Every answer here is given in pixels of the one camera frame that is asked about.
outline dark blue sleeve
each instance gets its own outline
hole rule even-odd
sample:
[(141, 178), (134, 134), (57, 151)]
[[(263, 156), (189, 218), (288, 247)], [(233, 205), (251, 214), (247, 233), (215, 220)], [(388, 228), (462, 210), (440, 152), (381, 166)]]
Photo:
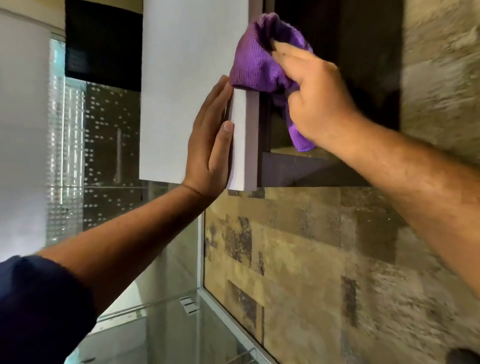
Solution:
[(91, 292), (37, 255), (0, 263), (0, 361), (60, 364), (96, 323)]

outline white cabinet door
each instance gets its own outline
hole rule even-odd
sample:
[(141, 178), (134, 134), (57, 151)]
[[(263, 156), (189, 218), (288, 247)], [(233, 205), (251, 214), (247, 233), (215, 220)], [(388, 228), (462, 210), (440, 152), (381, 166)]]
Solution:
[[(195, 116), (262, 0), (145, 0), (140, 178), (180, 183)], [(258, 93), (235, 90), (233, 162), (228, 188), (257, 185)]]

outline purple cloth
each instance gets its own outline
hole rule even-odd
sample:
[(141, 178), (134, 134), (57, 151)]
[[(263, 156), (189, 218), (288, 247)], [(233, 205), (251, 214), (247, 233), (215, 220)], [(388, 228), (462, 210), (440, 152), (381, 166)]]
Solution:
[(293, 145), (300, 152), (306, 152), (312, 150), (315, 144), (299, 133), (290, 118), (287, 103), (287, 95), (298, 90), (299, 85), (285, 75), (268, 53), (272, 38), (312, 52), (312, 48), (297, 29), (281, 21), (274, 12), (263, 14), (257, 22), (248, 26), (240, 38), (230, 71), (230, 83), (234, 87), (273, 94), (273, 103), (285, 112), (284, 117)]

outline person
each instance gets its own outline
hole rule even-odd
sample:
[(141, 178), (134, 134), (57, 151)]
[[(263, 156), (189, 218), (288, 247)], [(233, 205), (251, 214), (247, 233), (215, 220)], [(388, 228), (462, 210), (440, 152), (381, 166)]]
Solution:
[[(337, 67), (289, 44), (274, 59), (300, 89), (298, 130), (386, 193), (394, 207), (480, 297), (480, 171), (366, 119)], [(5, 363), (62, 363), (96, 317), (225, 189), (234, 125), (222, 76), (193, 123), (185, 179), (156, 200), (35, 255), (0, 264)]]

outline person's right hand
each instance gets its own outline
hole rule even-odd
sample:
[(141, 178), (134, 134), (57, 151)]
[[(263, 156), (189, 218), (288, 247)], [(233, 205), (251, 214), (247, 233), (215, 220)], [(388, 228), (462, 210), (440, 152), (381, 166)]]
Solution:
[(318, 146), (331, 137), (331, 125), (360, 116), (337, 66), (288, 43), (273, 42), (272, 56), (300, 91), (288, 97), (298, 131)]

